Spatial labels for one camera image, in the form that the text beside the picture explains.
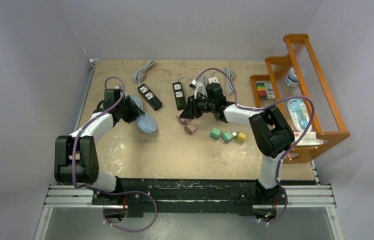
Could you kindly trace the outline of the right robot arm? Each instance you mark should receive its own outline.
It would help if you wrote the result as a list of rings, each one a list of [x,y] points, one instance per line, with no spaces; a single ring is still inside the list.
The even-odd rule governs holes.
[[[216,82],[208,84],[205,91],[206,95],[198,93],[188,97],[181,118],[193,120],[204,113],[212,113],[218,121],[249,126],[263,154],[255,196],[259,202],[269,203],[280,189],[279,174],[283,159],[295,140],[293,130],[276,105],[263,109],[237,105],[226,99],[221,85]]]

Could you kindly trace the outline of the black strip with green USB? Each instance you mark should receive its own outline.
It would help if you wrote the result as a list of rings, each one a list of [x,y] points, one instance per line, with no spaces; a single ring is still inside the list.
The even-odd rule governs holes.
[[[187,102],[184,94],[184,89],[181,82],[174,82],[172,84],[173,93],[175,97],[176,108],[178,111],[184,110]]]

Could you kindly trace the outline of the white power strip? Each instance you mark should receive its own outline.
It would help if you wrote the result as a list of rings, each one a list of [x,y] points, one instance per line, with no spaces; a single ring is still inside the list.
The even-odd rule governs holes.
[[[217,77],[210,77],[207,80],[208,80],[208,84],[220,84]]]

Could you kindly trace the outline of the black strip with pink plugs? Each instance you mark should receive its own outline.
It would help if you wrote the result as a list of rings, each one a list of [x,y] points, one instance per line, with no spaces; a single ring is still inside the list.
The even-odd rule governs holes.
[[[154,94],[154,92],[146,85],[141,84],[137,87],[138,93],[148,103],[148,105],[154,110],[158,111],[163,107],[160,99]]]

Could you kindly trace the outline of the light blue round socket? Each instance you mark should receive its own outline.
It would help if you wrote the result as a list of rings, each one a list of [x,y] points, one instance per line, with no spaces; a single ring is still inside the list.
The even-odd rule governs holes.
[[[139,115],[136,119],[138,128],[145,134],[152,134],[157,130],[157,123],[153,117],[145,112],[143,115]]]

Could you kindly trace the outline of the green plug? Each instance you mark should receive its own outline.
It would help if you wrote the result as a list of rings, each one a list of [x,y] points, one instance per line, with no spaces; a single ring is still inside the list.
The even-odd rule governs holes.
[[[209,134],[209,137],[210,137],[211,139],[213,139],[213,140],[219,140],[220,137],[221,137],[221,134],[222,134],[222,130],[219,129],[219,128],[214,127],[214,128],[211,130],[211,132],[210,132],[210,134]]]

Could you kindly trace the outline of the green plug adapter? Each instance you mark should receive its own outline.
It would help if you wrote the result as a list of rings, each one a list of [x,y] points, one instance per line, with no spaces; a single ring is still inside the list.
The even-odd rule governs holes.
[[[222,135],[221,135],[221,137],[220,137],[220,139],[224,142],[224,143],[229,143],[229,142],[231,142],[233,139],[234,139],[234,135],[233,135],[233,133],[232,132],[230,132],[230,131],[226,131],[226,132],[224,132]]]

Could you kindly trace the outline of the pink plug adapter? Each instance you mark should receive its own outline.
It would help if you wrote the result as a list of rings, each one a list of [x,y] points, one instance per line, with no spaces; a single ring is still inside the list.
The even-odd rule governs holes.
[[[183,125],[183,126],[186,126],[186,125],[189,124],[190,120],[181,117],[181,114],[182,114],[183,112],[184,112],[183,110],[180,110],[180,111],[177,113],[177,115],[176,115],[176,119],[177,119],[177,121],[178,121],[179,124],[181,124],[181,125]]]
[[[197,126],[193,123],[189,123],[184,127],[184,132],[188,135],[192,135],[196,132]]]

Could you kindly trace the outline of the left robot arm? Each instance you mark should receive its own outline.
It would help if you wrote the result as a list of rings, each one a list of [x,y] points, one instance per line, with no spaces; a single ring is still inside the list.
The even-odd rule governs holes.
[[[104,99],[91,118],[77,131],[55,140],[55,180],[75,188],[104,191],[105,199],[111,204],[121,203],[124,191],[117,186],[117,176],[100,170],[96,143],[120,120],[131,123],[144,115],[145,112],[122,89],[106,89]]]

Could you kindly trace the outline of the black aluminium robot base frame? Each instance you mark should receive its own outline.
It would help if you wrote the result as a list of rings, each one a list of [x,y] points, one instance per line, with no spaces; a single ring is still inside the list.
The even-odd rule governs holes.
[[[284,181],[264,193],[256,180],[124,178],[121,195],[69,185],[49,187],[49,208],[101,208],[140,218],[145,213],[236,214],[274,218],[287,208],[329,208],[336,201],[330,185]]]

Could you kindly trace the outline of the yellow plug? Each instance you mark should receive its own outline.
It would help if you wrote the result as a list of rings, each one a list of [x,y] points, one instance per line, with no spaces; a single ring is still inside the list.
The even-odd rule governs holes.
[[[246,140],[246,137],[247,137],[247,135],[245,133],[240,132],[240,131],[234,132],[233,136],[234,136],[235,140],[237,140],[237,141],[239,141],[241,143],[243,143]]]

